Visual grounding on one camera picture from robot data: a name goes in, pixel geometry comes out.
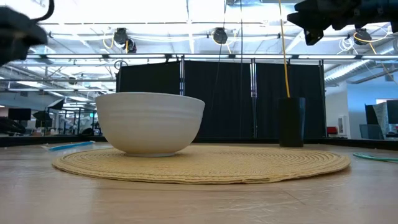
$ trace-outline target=woven placemat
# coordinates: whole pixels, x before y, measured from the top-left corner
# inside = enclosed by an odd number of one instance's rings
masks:
[[[350,159],[278,147],[188,146],[172,157],[130,157],[117,149],[77,152],[53,161],[73,174],[178,184],[269,183],[335,172]]]

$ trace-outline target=chair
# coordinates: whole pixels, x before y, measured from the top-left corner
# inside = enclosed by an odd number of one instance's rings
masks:
[[[361,131],[361,138],[363,139],[384,140],[383,133],[378,124],[360,124],[359,129]]]

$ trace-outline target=black backdrop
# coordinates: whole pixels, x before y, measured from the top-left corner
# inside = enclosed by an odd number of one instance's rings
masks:
[[[116,78],[117,92],[180,94],[180,62],[121,67]]]
[[[287,97],[284,65],[257,63],[257,136],[278,138],[278,99]],[[323,75],[318,65],[289,65],[291,97],[305,98],[305,139],[326,136]]]
[[[185,62],[185,95],[206,103],[198,138],[252,137],[250,64],[240,71],[240,63]]]

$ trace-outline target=bowl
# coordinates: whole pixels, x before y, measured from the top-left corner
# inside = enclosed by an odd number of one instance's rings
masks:
[[[129,156],[172,156],[198,134],[205,102],[163,93],[113,93],[96,98],[108,142]]]

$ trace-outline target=black cylindrical vase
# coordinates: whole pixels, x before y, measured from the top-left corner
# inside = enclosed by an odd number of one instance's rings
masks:
[[[278,106],[279,146],[303,147],[305,98],[281,98]]]

